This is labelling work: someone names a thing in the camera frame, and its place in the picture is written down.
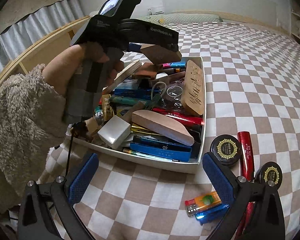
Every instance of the cluttered box of items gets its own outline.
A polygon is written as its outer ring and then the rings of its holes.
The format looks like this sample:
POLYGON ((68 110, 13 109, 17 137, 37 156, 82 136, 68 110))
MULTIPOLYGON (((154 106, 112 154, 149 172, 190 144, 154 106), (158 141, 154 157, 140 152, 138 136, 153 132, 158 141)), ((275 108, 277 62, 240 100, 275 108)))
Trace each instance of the cluttered box of items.
POLYGON ((195 173, 206 120, 202 60, 152 62, 125 62, 74 142, 127 161, 195 173))

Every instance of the black cable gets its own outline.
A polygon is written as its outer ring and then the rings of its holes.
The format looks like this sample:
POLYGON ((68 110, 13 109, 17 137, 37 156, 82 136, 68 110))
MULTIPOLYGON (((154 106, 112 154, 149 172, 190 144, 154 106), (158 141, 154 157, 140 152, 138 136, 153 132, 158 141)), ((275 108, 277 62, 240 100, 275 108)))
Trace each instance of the black cable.
POLYGON ((66 176, 67 176, 68 170, 69 170, 72 141, 73 141, 73 133, 71 133, 71 140, 70 140, 70 145, 69 145, 68 160, 67 160, 67 167, 66 167, 66 176))

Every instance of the gold label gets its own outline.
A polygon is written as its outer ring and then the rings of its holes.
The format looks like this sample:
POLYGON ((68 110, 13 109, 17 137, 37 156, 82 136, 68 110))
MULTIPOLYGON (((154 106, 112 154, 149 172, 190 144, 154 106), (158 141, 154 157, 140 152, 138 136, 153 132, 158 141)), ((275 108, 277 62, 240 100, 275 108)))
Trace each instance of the gold label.
POLYGON ((263 179, 267 182, 268 180, 272 180, 274 184, 278 184, 279 181, 279 172, 277 168, 274 166, 268 167, 265 171, 265 176, 263 179))
POLYGON ((238 148, 232 140, 223 139, 219 142, 217 150, 222 158, 228 160, 230 158, 233 158, 237 154, 238 148))

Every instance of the wall outlet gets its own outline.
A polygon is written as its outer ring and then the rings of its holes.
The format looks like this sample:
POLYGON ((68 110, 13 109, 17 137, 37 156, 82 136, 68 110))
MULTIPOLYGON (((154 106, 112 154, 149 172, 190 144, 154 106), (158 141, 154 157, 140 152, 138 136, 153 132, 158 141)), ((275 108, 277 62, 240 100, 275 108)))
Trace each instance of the wall outlet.
POLYGON ((164 7, 158 6, 158 7, 150 7, 147 10, 147 15, 155 15, 155 14, 163 14, 164 13, 164 7))

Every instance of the wooden bed frame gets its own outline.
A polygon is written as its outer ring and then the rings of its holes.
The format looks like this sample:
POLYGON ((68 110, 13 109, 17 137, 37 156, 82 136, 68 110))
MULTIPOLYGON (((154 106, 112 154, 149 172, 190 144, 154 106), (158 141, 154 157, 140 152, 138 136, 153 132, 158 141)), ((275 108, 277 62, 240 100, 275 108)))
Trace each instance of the wooden bed frame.
POLYGON ((69 47, 74 34, 88 19, 90 17, 86 16, 56 29, 31 45, 15 60, 10 61, 0 73, 0 87, 11 75, 28 74, 38 64, 47 65, 55 56, 69 47))

